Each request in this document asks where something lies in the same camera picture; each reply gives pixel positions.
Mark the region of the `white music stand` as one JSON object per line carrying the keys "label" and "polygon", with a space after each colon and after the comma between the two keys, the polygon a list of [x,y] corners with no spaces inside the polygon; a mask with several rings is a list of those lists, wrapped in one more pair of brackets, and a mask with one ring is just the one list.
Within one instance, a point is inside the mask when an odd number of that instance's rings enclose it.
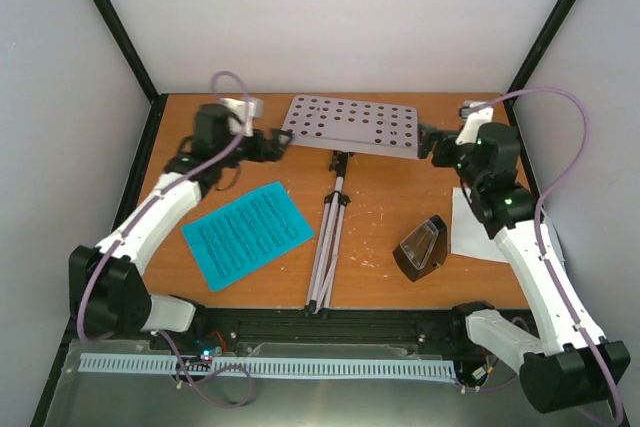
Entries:
{"label": "white music stand", "polygon": [[344,192],[349,160],[357,154],[415,159],[418,112],[415,108],[298,94],[291,101],[283,128],[296,146],[331,152],[333,190],[324,199],[305,311],[316,315],[330,308],[346,210]]}

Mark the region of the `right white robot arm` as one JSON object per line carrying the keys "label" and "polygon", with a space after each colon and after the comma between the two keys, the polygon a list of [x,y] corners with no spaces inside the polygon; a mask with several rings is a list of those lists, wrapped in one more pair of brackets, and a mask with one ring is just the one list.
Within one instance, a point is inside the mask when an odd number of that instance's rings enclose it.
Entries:
{"label": "right white robot arm", "polygon": [[453,168],[468,187],[469,207],[515,273],[537,329],[530,334],[497,310],[475,306],[464,319],[469,340],[518,375],[538,412],[609,401],[619,423],[617,384],[629,351],[588,315],[554,253],[534,195],[517,180],[516,129],[488,122],[467,134],[420,125],[418,156]]}

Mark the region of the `blue sheet music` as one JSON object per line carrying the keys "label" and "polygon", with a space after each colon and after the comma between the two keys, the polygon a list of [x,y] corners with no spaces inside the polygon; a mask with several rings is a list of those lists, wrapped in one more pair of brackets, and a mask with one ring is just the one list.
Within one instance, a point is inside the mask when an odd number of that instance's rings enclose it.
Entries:
{"label": "blue sheet music", "polygon": [[181,228],[207,286],[221,291],[310,240],[314,232],[279,182]]}

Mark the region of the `white sheet music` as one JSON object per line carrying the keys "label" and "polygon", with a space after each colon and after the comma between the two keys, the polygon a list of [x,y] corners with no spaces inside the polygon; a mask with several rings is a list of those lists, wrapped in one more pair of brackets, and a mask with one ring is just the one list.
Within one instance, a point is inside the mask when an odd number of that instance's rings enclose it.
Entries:
{"label": "white sheet music", "polygon": [[466,187],[452,189],[451,252],[480,260],[511,264],[487,235],[484,226],[475,218],[465,195]]}

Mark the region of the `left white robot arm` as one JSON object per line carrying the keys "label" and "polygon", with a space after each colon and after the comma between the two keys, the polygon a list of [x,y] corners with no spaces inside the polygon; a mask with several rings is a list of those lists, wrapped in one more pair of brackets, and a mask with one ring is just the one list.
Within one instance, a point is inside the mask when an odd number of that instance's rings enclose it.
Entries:
{"label": "left white robot arm", "polygon": [[294,135],[254,128],[261,107],[254,98],[224,98],[200,106],[192,134],[182,139],[151,193],[96,246],[79,246],[71,253],[70,307],[81,340],[93,332],[107,337],[165,330],[186,349],[206,342],[208,325],[197,317],[197,303],[154,295],[143,276],[156,250],[218,186],[224,170],[283,157]]}

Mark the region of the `black metronome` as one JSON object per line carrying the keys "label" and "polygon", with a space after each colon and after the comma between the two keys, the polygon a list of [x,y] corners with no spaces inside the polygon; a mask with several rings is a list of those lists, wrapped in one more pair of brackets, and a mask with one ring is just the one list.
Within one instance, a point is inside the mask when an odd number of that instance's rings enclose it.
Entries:
{"label": "black metronome", "polygon": [[411,282],[416,282],[439,269],[448,252],[447,225],[439,215],[434,215],[396,246],[393,258],[400,271]]}

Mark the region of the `clear plastic metronome cover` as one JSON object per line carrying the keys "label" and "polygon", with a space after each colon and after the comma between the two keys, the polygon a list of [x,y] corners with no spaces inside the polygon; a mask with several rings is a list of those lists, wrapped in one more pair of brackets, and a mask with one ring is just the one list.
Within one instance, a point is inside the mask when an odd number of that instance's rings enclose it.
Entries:
{"label": "clear plastic metronome cover", "polygon": [[431,220],[425,221],[399,245],[401,253],[414,270],[422,270],[438,235]]}

